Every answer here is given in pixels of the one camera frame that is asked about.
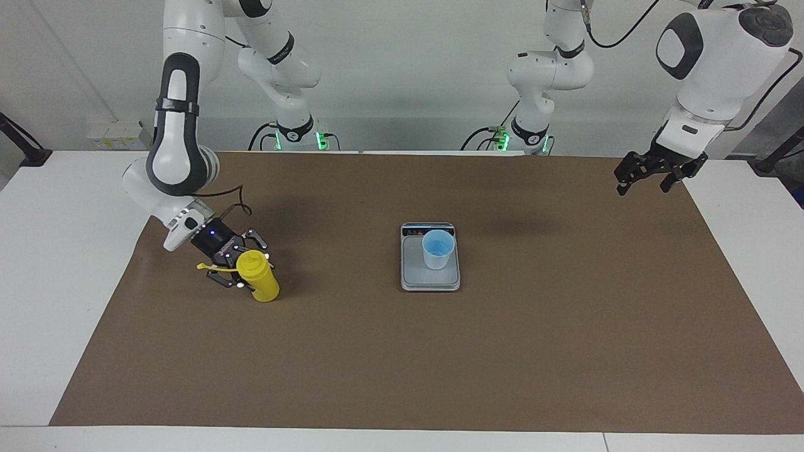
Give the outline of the black clamp stand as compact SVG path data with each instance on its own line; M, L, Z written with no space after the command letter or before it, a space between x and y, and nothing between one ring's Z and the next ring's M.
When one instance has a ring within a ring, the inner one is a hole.
M0 111L0 132L6 135L24 154L20 167L40 167L52 156L52 149L44 147L30 132Z
M766 157L756 160L753 168L760 173L771 173L775 169L776 164L782 160L795 157L804 152L804 147L799 149L799 151L793 151L797 146L801 145L801 143L804 143L804 126L799 127Z

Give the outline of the white wall socket box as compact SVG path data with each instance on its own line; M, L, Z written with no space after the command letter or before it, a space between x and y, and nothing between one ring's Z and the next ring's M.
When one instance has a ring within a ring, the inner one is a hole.
M85 138L98 151L146 151L151 140L141 121L91 122Z

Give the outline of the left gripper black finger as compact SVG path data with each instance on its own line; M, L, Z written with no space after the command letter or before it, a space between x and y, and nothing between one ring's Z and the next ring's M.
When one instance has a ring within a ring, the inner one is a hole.
M695 177L697 173L698 163L696 162L685 163L681 166L672 166L671 171L660 183L661 191L663 193L668 193L676 183L683 181L684 178Z
M647 177L646 160L640 154L627 154L614 170L618 195L625 196L632 185Z

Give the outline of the light blue plastic cup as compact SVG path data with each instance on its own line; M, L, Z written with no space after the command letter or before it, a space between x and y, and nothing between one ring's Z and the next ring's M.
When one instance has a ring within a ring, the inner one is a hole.
M456 249L456 240L448 230L433 229L421 240L424 264L431 270L445 269Z

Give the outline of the yellow squeeze bottle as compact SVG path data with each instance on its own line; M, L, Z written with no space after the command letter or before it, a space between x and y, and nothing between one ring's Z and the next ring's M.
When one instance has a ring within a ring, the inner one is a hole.
M197 264L198 270L206 271L204 263ZM267 303L276 299L280 293L278 280L273 274L273 265L258 250L247 250L239 255L236 269L241 277L249 283L248 289L255 300Z

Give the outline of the silver digital kitchen scale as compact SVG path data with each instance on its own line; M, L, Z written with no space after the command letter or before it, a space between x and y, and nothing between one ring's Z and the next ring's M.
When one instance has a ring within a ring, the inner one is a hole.
M433 229L454 235L456 249L445 269L431 270L424 264L421 249L423 235ZM459 247L456 229L448 222L407 222L400 232L400 285L410 292L453 292L460 288Z

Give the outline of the brown table mat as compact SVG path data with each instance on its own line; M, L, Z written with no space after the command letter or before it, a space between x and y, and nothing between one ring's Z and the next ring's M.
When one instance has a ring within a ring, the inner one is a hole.
M51 419L804 434L804 393L685 186L612 158L224 153L281 286L259 303L141 234ZM460 288L400 285L400 226Z

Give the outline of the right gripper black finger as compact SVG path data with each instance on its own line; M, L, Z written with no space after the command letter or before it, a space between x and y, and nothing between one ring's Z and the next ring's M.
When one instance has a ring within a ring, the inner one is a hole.
M244 289L249 283L244 280L236 269L238 255L216 255L212 263L206 265L206 275L224 288Z
M241 234L241 238L243 240L242 249L244 250L258 250L265 259L270 259L269 254L269 246L264 238L258 234L258 232L253 229L249 228L246 232Z

